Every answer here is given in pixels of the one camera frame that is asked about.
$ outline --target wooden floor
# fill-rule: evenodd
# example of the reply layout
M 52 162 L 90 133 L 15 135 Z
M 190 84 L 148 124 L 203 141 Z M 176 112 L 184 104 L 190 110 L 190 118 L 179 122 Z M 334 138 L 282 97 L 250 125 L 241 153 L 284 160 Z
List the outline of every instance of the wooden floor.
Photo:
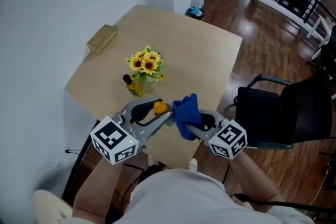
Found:
M 314 74 L 305 62 L 316 51 L 318 42 L 312 38 L 307 39 L 307 33 L 284 15 L 256 0 L 206 0 L 203 9 L 205 22 L 243 38 L 230 83 L 223 89 L 224 94 L 218 106 L 218 111 L 225 117 L 235 118 L 234 108 L 228 106 L 232 104 L 238 87 L 249 84 L 260 73 L 290 82 L 298 82 Z M 282 86 L 270 82 L 259 82 L 255 88 L 277 93 L 282 90 Z M 318 152 L 327 150 L 335 150 L 332 140 L 296 144 L 290 151 L 247 150 L 247 153 L 279 186 L 288 201 L 310 204 L 323 182 L 330 161 L 329 157 L 319 155 Z M 92 148 L 88 150 L 88 156 L 95 161 L 100 158 Z M 201 146 L 195 158 L 200 172 L 219 181 L 223 180 L 227 160 L 211 154 Z M 140 154 L 129 163 L 146 168 L 146 155 Z M 88 161 L 82 163 L 82 172 L 77 176 L 73 195 L 92 168 L 93 165 Z M 139 173 L 140 171 L 125 167 L 117 192 L 123 195 Z M 232 171 L 228 173 L 225 187 L 229 195 L 240 191 Z M 121 198 L 114 193 L 112 203 L 119 208 L 120 201 Z M 314 205 L 334 207 L 335 191 L 322 190 Z

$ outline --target small bottle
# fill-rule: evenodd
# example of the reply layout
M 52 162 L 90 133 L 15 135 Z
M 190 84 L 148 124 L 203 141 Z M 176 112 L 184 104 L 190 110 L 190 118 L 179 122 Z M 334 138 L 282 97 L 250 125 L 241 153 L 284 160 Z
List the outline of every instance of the small bottle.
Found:
M 130 75 L 124 75 L 122 77 L 123 81 L 126 82 L 126 88 L 134 97 L 140 97 L 142 94 L 141 88 L 139 85 L 131 79 Z
M 175 124 L 175 119 L 174 119 L 174 115 L 173 115 L 173 108 L 171 105 L 166 104 L 164 102 L 155 102 L 154 103 L 154 113 L 155 116 L 158 116 L 164 112 L 170 111 L 171 115 L 169 117 L 169 119 L 165 122 L 165 125 L 167 126 L 172 126 Z

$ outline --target blue rag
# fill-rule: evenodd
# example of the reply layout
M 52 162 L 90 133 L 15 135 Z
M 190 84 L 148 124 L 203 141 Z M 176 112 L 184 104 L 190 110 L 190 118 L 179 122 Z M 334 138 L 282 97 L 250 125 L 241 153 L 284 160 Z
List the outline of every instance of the blue rag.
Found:
M 198 128 L 202 128 L 202 117 L 198 111 L 197 94 L 192 93 L 186 96 L 182 101 L 176 100 L 173 102 L 174 118 L 176 126 L 184 139 L 195 140 L 197 138 L 185 126 L 185 123 L 192 124 Z

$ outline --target trash can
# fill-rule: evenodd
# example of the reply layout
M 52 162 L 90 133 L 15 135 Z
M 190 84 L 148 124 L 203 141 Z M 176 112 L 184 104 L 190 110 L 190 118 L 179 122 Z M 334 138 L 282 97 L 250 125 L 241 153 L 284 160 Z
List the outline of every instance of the trash can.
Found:
M 185 15 L 191 18 L 194 18 L 196 20 L 202 20 L 204 17 L 204 10 L 202 10 L 199 7 L 191 7 L 187 9 L 185 12 Z

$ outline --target yellow liquid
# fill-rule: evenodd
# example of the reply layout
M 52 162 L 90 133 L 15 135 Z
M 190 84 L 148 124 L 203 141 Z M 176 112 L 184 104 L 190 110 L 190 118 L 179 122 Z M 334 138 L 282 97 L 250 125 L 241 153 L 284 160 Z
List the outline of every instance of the yellow liquid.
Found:
M 126 85 L 126 88 L 134 97 L 140 97 L 142 94 L 140 86 L 135 81 L 131 85 Z

